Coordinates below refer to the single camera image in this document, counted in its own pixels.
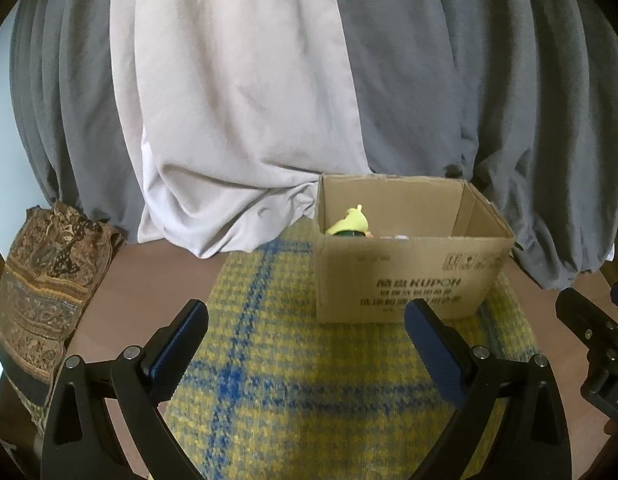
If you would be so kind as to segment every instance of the light gray fabric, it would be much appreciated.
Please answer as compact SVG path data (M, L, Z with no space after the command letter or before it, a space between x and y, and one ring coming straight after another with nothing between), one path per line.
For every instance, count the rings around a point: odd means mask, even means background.
M591 0L338 0L370 167L472 179L545 288L618 223L618 40Z
M49 203L60 200L135 241L144 200L113 93L110 0L22 0L12 36L18 130Z
M138 240L251 251L369 173L336 0L111 0Z

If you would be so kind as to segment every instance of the paisley fabric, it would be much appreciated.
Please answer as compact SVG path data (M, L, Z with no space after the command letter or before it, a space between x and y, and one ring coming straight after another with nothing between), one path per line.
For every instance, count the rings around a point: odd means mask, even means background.
M43 426L66 344L124 237L61 202L26 216L0 282L0 360Z

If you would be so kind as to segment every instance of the yellow and blue rug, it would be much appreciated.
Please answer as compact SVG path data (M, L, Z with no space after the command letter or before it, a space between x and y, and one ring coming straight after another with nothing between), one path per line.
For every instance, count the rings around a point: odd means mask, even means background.
M310 240L300 221L231 254L218 277L209 332L165 414L209 480L406 479L451 417L402 325L316 323ZM476 316L449 325L499 356L537 352L503 276Z

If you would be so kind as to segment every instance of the open cardboard box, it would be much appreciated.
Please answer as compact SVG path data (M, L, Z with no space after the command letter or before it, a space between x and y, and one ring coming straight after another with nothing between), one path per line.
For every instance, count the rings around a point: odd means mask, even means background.
M327 235L357 204L374 238ZM413 298L442 319L470 316L514 243L475 187L447 178L325 175L313 229L320 323L402 322Z

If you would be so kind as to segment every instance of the brown table surface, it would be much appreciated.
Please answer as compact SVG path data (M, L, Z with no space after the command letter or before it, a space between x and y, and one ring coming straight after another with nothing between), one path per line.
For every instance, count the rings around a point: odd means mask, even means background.
M190 298L206 301L226 255L198 260L161 240L124 247L112 262L71 341L68 355L87 362L114 359L125 347L143 346L168 325ZM591 465L607 440L606 418L580 396L586 378L586 349L556 318L557 292L541 290L509 260L505 273L534 329L542 352L553 367L567 415L573 478ZM581 275L575 287L618 321L618 309L599 272ZM147 475L115 402L108 404L122 447L134 471Z

